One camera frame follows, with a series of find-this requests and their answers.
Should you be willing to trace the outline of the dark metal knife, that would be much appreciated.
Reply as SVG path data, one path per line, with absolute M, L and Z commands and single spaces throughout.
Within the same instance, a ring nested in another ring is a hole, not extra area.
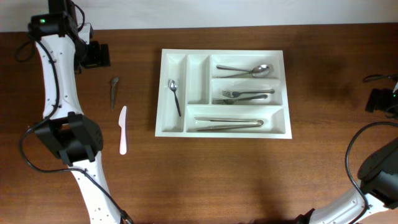
M 116 89 L 119 82 L 119 77 L 115 77 L 111 80 L 111 109 L 114 110 L 116 101 Z
M 179 105 L 178 97 L 177 97 L 177 88 L 178 87 L 177 87 L 177 84 L 176 84 L 175 80 L 170 79 L 169 80 L 169 89 L 174 94 L 174 100 L 175 100 L 175 105 L 176 105 L 176 108 L 177 108 L 178 116 L 181 117 L 182 114 L 181 114 L 180 105 Z

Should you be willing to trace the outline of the white plastic knife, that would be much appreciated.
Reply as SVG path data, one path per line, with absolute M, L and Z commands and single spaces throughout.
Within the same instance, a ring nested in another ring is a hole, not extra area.
M 119 153 L 121 155 L 125 155 L 127 153 L 126 114 L 127 114 L 127 106 L 123 106 L 118 120 L 119 127 L 121 128 L 121 137 L 119 143 Z

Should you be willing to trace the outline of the dark metal rod utensil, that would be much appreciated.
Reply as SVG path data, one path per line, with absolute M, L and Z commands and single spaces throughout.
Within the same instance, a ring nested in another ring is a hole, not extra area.
M 205 126 L 196 128 L 198 132 L 205 131 L 223 131 L 229 129 L 244 129 L 261 127 L 264 122 L 260 119 L 237 119 L 237 118 L 195 118 L 197 121 L 207 121 L 213 123 L 220 123 L 220 125 Z

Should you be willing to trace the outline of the metal spoon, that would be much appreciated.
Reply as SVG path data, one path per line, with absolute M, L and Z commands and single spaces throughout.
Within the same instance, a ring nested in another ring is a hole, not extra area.
M 250 71 L 250 72 L 244 72 L 244 73 L 237 73 L 234 75 L 225 75 L 225 76 L 220 76 L 220 78 L 231 78 L 231 77 L 239 77 L 243 75 L 251 75 L 254 78 L 262 78 L 265 77 L 269 74 L 270 72 L 270 67 L 265 67 L 265 68 L 259 68 L 257 71 Z
M 257 65 L 252 69 L 248 68 L 237 68 L 237 67 L 229 67 L 224 65 L 217 65 L 217 69 L 219 70 L 231 70 L 231 71 L 239 71 L 244 73 L 251 74 L 254 78 L 261 78 L 269 74 L 271 68 L 268 65 Z

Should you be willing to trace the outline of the metal fork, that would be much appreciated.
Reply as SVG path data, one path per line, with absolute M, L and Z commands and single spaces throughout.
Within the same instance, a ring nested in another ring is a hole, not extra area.
M 252 97 L 247 97 L 247 98 L 238 98 L 238 99 L 215 99 L 212 101 L 213 104 L 216 105 L 234 105 L 236 103 L 240 103 L 242 101 L 253 101 L 253 100 L 265 100 L 267 99 L 267 95 L 257 95 L 257 96 L 252 96 Z
M 268 89 L 268 90 L 259 90 L 259 91 L 221 91 L 221 95 L 225 96 L 227 98 L 237 98 L 241 95 L 244 94 L 265 94 L 265 95 L 271 95 L 274 94 L 275 90 L 274 89 Z

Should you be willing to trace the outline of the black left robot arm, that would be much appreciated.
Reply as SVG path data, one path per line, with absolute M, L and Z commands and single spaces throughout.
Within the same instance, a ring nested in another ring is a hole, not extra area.
M 48 6 L 49 13 L 33 16 L 28 25 L 42 62 L 45 107 L 43 120 L 26 133 L 34 133 L 65 164 L 59 172 L 74 176 L 91 223 L 131 223 L 110 195 L 102 166 L 103 135 L 84 115 L 75 81 L 83 68 L 110 65 L 108 45 L 91 39 L 91 24 L 78 23 L 73 1 L 49 1 Z

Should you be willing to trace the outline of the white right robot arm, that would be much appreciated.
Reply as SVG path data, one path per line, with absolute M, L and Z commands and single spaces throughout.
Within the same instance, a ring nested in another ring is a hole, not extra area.
M 353 188 L 329 205 L 311 209 L 293 222 L 299 224 L 358 223 L 379 212 L 397 208 L 397 139 L 376 150 L 362 163 L 358 180 L 349 169 L 349 154 L 355 141 L 365 130 L 376 126 L 391 126 L 392 121 L 378 121 L 361 128 L 350 141 L 345 153 L 345 170 Z

